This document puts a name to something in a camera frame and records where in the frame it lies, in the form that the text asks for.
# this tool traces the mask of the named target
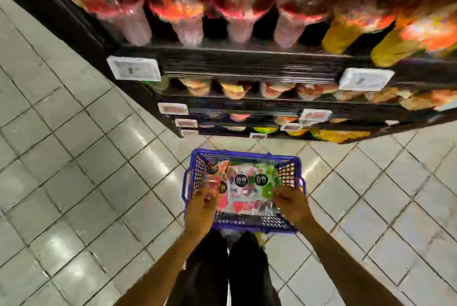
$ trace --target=purple plastic basket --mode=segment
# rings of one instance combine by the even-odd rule
[[[272,155],[271,153],[243,153],[196,148],[192,151],[191,164],[189,169],[186,170],[182,185],[182,199],[186,204],[186,209],[188,201],[192,198],[192,195],[198,191],[202,176],[207,170],[208,163],[216,163],[225,159],[239,163],[273,163],[278,169],[278,174],[281,176],[283,184],[295,186],[295,182],[299,182],[303,186],[303,192],[306,193],[305,181],[301,177],[302,163],[297,156],[277,156]],[[216,211],[213,228],[218,230],[229,228],[264,233],[297,232],[297,229],[280,214],[252,216],[225,213],[220,212],[219,210]]]

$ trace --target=leg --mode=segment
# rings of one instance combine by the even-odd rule
[[[211,230],[187,258],[166,306],[225,306],[228,258],[227,241]]]
[[[233,306],[280,306],[273,288],[265,252],[252,233],[243,233],[229,257],[230,293]]]

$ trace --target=hand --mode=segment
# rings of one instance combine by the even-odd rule
[[[206,199],[209,194],[217,194],[217,189],[214,190],[211,186],[211,184],[200,186],[187,206],[184,232],[191,236],[197,236],[199,239],[202,239],[209,232],[216,214],[217,196],[211,197],[211,200]]]
[[[276,206],[295,227],[299,228],[306,222],[314,221],[314,216],[308,204],[308,198],[303,188],[293,188],[282,185],[273,189],[273,200]]]

